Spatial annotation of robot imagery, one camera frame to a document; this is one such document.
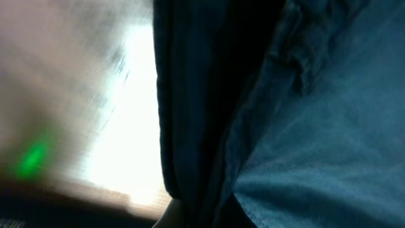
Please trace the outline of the dark blue denim shorts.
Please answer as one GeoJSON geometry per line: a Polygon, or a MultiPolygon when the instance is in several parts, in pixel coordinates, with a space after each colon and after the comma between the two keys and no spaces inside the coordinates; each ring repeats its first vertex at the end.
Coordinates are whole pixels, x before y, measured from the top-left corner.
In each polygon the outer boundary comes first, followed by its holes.
{"type": "Polygon", "coordinates": [[[403,227],[404,2],[155,1],[158,227],[403,227]]]}

